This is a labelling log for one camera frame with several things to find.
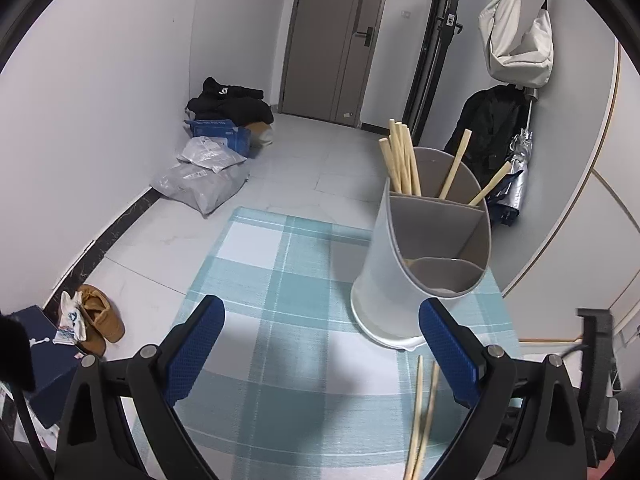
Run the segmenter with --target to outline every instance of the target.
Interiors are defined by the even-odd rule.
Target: white tile floor
[[[207,219],[160,199],[107,252],[87,279],[119,310],[126,334],[108,360],[158,343],[220,231],[238,206],[371,229],[385,179],[380,136],[277,115],[274,143],[249,160],[244,187]]]

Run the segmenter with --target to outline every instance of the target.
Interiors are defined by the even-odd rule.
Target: door
[[[404,109],[402,122],[409,126],[414,144],[418,144],[426,124],[442,66],[457,23],[458,0],[432,0],[427,29],[418,58],[414,82]]]
[[[355,126],[384,0],[296,0],[280,111]]]

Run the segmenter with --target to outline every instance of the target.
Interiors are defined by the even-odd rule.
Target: white plastic bag
[[[80,314],[82,294],[76,292],[71,298],[68,292],[60,297],[60,326],[53,338],[54,344],[75,345],[78,341],[86,341],[84,319]]]
[[[220,143],[210,137],[193,137],[187,142],[187,145],[178,155],[178,160],[190,162],[201,168],[207,168],[214,173],[246,161],[246,157],[239,155],[234,150],[222,144],[224,139],[220,139]]]
[[[181,162],[157,176],[151,186],[164,196],[208,215],[235,195],[249,177],[245,162],[219,173]]]

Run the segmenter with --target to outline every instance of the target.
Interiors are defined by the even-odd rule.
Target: wooden stick
[[[394,160],[396,162],[396,171],[398,172],[398,179],[400,180],[400,189],[398,192],[404,193],[406,183],[404,182],[404,148],[401,143],[401,138],[398,135],[398,129],[396,128],[396,122],[393,119],[389,119],[389,141],[391,142],[391,151],[394,154]]]
[[[411,168],[408,163],[406,139],[404,138],[404,132],[402,131],[402,123],[396,123],[394,126],[394,131],[396,132],[396,136],[398,136],[398,144],[400,149],[398,158],[400,159],[402,164],[402,166],[400,167],[402,193],[404,193],[405,195],[411,195]]]
[[[402,125],[404,139],[409,149],[409,165],[411,169],[411,192],[414,196],[422,196],[420,188],[420,175],[418,174],[418,164],[415,161],[414,143],[411,140],[411,132],[406,124]]]
[[[415,377],[415,407],[414,425],[411,430],[411,440],[409,441],[409,456],[404,468],[403,480],[411,480],[414,474],[415,459],[418,455],[418,437],[420,436],[420,416],[422,415],[422,378],[424,375],[424,362],[422,356],[418,356],[418,372]]]
[[[466,152],[466,147],[469,144],[469,139],[471,137],[471,130],[465,130],[462,134],[462,140],[460,140],[460,145],[458,146],[458,151],[456,152],[456,156],[453,159],[453,164],[451,165],[451,169],[449,170],[449,174],[444,181],[444,185],[442,186],[442,191],[440,192],[440,199],[446,199],[449,189],[451,189],[451,184],[453,184],[453,179],[456,177],[456,173],[458,172],[458,168],[460,166],[460,162],[462,161],[462,156]]]
[[[384,139],[380,139],[378,142],[380,143],[382,156],[385,159],[386,169],[389,172],[389,177],[391,177],[391,184],[393,185],[394,191],[400,192],[400,178],[398,177],[398,172],[396,171],[394,154],[391,152],[391,144],[389,143],[389,139],[385,137]]]
[[[484,199],[484,197],[489,193],[491,193],[492,189],[496,187],[500,183],[500,181],[510,173],[511,163],[507,161],[504,163],[504,166],[501,167],[500,170],[498,170],[498,173],[494,175],[494,177],[491,179],[491,182],[484,186],[484,189],[480,193],[478,193],[471,202],[469,202],[469,205],[478,205],[480,201]]]
[[[433,368],[431,369],[431,389],[429,391],[429,406],[427,407],[427,418],[424,421],[424,429],[422,430],[422,440],[420,441],[420,450],[418,451],[418,459],[415,462],[414,474],[412,480],[420,479],[422,463],[424,455],[427,451],[429,443],[429,434],[431,433],[431,425],[433,423],[433,409],[436,405],[436,392],[438,391],[438,380],[440,379],[440,367],[436,360],[433,360]]]

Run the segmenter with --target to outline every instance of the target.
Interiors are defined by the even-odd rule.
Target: door handle
[[[371,46],[371,40],[373,39],[373,27],[367,27],[366,32],[357,31],[355,35],[359,38],[365,38],[364,46]]]
[[[442,28],[442,25],[444,24],[444,18],[443,18],[442,16],[438,16],[438,17],[436,17],[436,20],[438,20],[438,21],[440,22],[440,25],[438,26],[438,30],[439,30],[440,28]],[[450,23],[447,21],[447,27],[452,27],[452,26],[453,26],[453,28],[456,28],[456,29],[457,29],[456,34],[460,34],[460,32],[462,32],[462,28],[463,28],[463,26],[462,26],[462,24],[461,24],[461,23],[458,23],[458,22],[455,22],[455,23],[454,23],[454,22],[451,22],[451,24],[450,24]]]

